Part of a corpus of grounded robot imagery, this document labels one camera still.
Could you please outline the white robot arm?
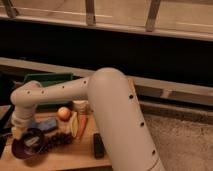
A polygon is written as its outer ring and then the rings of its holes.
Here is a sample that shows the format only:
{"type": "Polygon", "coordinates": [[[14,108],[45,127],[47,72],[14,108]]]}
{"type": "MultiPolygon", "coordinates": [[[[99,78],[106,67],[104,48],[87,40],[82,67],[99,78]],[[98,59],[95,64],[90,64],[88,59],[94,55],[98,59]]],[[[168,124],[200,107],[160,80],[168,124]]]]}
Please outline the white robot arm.
{"type": "Polygon", "coordinates": [[[30,81],[11,94],[12,124],[26,127],[44,102],[87,100],[114,171],[165,171],[135,91],[114,68],[91,76],[43,87],[30,81]]]}

